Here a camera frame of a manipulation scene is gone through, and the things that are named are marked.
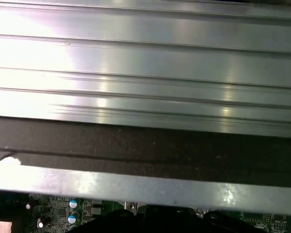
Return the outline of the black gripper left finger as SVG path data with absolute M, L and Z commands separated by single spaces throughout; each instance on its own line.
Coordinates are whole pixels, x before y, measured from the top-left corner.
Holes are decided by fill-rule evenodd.
M 162 233 L 171 226 L 171 207 L 148 205 L 144 213 L 134 215 L 114 210 L 74 229 L 75 233 Z

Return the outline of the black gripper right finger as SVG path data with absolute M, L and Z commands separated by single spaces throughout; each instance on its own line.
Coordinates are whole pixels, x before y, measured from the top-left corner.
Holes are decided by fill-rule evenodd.
M 172 233 L 263 233 L 256 228 L 236 218 L 219 211 L 210 211 L 198 217 L 192 208 L 171 208 Z

